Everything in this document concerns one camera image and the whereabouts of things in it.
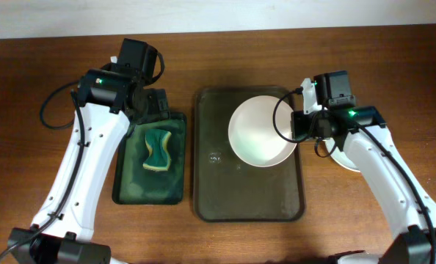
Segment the green and yellow sponge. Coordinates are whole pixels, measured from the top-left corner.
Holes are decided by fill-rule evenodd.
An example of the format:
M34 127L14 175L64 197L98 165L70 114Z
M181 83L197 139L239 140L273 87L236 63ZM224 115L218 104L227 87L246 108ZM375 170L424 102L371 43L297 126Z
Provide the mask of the green and yellow sponge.
M148 157L143 163L143 168L154 172L168 171L171 157L167 149L172 133L162 129L150 129L145 132L145 145Z

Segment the pale green plate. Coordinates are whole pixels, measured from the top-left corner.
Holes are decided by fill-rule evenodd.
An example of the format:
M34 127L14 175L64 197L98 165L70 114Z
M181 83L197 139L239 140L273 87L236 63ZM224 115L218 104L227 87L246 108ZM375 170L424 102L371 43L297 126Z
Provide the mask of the pale green plate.
M334 162L342 166L344 169L348 169L353 172L360 172L355 164L349 158L347 158L346 154L341 152L335 146L335 141L333 139L325 139L324 144L328 151L331 151L335 147L335 150L330 154L330 157L334 160Z

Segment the white plate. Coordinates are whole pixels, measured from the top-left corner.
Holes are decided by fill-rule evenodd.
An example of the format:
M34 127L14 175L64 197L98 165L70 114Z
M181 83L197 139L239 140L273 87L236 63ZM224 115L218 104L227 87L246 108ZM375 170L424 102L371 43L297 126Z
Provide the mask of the white plate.
M271 167L293 154L291 138L293 109L278 98L259 95L243 102L231 116L228 141L234 153L246 164Z

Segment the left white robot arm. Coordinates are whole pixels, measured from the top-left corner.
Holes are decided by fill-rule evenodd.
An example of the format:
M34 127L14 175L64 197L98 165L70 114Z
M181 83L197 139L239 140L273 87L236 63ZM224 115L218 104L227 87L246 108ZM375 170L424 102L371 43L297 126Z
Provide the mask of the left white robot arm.
M120 53L88 70L70 96L75 107L67 150L29 229L15 228L0 263L116 263L109 246L91 241L98 200L118 145L131 123L167 114L164 90L151 88L164 65L156 48L124 39Z

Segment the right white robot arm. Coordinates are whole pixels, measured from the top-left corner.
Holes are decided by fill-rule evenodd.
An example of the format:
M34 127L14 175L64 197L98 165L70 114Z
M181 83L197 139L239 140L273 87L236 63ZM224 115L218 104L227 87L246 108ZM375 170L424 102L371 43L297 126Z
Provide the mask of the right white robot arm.
M364 177L393 236L381 255L345 252L331 262L436 263L436 202L402 159L379 111L357 106L348 73L306 78L294 93L303 97L303 109L291 115L292 142L332 139Z

